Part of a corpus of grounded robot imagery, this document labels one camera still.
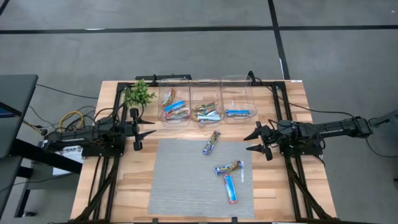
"clear plastic bin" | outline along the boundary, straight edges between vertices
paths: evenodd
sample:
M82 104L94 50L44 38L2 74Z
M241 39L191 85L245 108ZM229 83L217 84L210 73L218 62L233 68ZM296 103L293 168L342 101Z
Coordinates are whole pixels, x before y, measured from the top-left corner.
M221 79L224 120L227 123L245 123L257 115L251 90L251 79L247 75L226 75Z
M190 122L191 101L190 83L186 78L169 78L157 82L159 84L157 119L166 127L187 126ZM164 104L171 91L174 93L172 101ZM169 111L165 107L183 101L185 106L180 109Z
M191 119L200 128L215 127L224 119L220 80L191 81Z

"green plant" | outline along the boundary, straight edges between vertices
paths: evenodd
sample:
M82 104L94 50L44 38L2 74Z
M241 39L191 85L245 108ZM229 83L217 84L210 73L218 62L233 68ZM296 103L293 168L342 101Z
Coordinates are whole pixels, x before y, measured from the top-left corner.
M143 104L147 106L149 99L156 97L155 93L148 94L148 84L144 80L139 80L132 87L124 92L124 102L129 106Z

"gray placemat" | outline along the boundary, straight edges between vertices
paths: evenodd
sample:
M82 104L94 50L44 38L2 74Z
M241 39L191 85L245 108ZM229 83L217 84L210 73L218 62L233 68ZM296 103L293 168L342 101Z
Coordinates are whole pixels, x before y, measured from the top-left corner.
M252 154L248 142L216 144L209 156L201 152L206 141L161 139L157 150L148 213L193 217L254 218ZM244 162L231 172L238 203L229 204L222 177L214 167Z

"wooden table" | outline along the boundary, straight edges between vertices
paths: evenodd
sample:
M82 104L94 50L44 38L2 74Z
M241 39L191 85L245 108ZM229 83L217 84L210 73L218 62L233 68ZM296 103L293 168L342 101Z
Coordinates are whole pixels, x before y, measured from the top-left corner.
M101 92L99 93L97 111L103 108L113 107L117 84L117 81L103 82ZM286 81L286 87L290 102L308 107L307 97L302 82ZM152 92L158 95L157 87L150 87L149 93ZM180 217L148 214L147 209L157 144L158 140L163 138L208 139L214 130L222 133L220 141L243 141L243 138L254 131L256 121L261 121L263 125L266 125L268 124L268 119L277 119L271 91L263 86L259 86L253 87L252 92L258 114L250 122L245 124L226 124L222 122L217 128L204 129L195 127L193 122L183 128L166 128L157 120L157 99L154 99L145 109L142 118L146 121L155 122L155 124L140 124L140 129L142 133L150 130L156 130L156 132L145 138L143 141L144 148L138 152L133 150L133 138L129 138L127 141L125 153L119 164L111 221L151 222L153 218L159 218L160 222L230 222L230 218ZM291 110L293 120L312 122L309 111L295 106L291 106ZM104 111L98 118L107 115L109 115L109 111ZM251 142L253 144L259 144L260 140L256 139ZM278 148L273 149L272 152L274 159L271 161L267 161L265 156L261 153L252 153L255 219L241 218L239 219L240 222L295 220L284 158L279 154ZM335 207L323 164L314 156L302 156L302 160L309 191L324 210L329 215L335 217ZM78 216L87 206L96 161L97 157L91 157L84 161L71 218ZM94 193L98 186L100 169L101 165L99 166ZM297 189L297 192L301 214L302 217L305 217L303 197L299 189ZM108 193L105 192L101 204L100 218L104 217L107 197Z

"gray carpet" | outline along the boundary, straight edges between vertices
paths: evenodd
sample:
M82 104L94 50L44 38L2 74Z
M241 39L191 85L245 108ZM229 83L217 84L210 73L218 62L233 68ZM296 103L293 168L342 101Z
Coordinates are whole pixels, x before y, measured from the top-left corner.
M254 218L252 155L245 150L250 143L220 141L209 156L201 153L205 144L159 141L149 214ZM214 167L236 160L244 162L244 182L240 170L231 172L238 203L229 204L224 180L215 174Z

